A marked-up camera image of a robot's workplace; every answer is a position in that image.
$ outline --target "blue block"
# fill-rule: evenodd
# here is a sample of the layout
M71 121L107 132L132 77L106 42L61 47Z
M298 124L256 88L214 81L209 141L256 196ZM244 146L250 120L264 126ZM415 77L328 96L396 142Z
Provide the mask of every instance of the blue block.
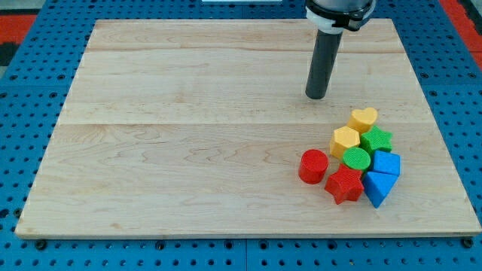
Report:
M400 155L375 151L371 171L400 176Z
M368 199L370 199L375 208L378 208L380 204L382 204L397 179L397 175L367 172L363 179L363 186L365 187L365 193Z

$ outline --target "wooden board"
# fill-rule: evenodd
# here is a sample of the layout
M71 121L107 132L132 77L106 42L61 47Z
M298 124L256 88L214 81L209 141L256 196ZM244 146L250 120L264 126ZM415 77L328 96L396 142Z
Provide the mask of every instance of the wooden board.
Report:
M321 101L306 20L100 20L16 228L25 239L470 236L481 231L390 20L344 34ZM354 108L394 132L383 206L300 181ZM328 174L338 162L331 159Z

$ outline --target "plastic block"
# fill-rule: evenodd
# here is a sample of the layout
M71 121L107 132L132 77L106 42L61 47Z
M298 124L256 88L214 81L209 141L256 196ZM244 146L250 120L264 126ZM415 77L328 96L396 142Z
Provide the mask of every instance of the plastic block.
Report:
M346 124L348 127L357 130L360 134L368 132L378 117L375 108L355 109Z
M336 204L345 200L357 201L364 190L360 180L362 173L340 164L338 171L328 177L325 190L333 195Z
M333 131L330 140L330 154L341 160L347 149L359 145L360 134L348 126L343 126Z
M360 137L360 148L366 150L370 156L375 151L392 151L392 134L378 128L374 125L369 132L364 133Z
M298 175L308 184L318 184L328 168L328 157L320 150L305 151L301 157Z
M401 158L400 155L387 153L385 151L375 151L371 171L400 175Z
M345 151L342 162L351 169L365 172L370 167L371 158L364 149L353 147Z
M375 208L382 204L383 200L388 196L398 176L384 174L378 172L367 172L363 178L365 193Z

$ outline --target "red star block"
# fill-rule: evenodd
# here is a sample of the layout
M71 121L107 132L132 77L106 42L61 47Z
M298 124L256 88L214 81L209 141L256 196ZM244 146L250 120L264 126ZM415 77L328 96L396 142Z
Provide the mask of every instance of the red star block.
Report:
M364 190L360 180L362 173L361 170L340 164L338 171L328 177L325 190L333 195L337 204L345 200L357 201Z

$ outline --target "blue triangular prism block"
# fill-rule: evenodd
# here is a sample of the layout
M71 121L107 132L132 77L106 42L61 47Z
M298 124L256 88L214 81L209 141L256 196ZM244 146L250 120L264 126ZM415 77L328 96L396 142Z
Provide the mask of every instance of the blue triangular prism block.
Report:
M363 179L363 186L365 187L365 193L368 199L370 199L375 208L378 208L380 204L382 204L393 185L395 185L395 182L397 182L397 179L397 175L367 172Z

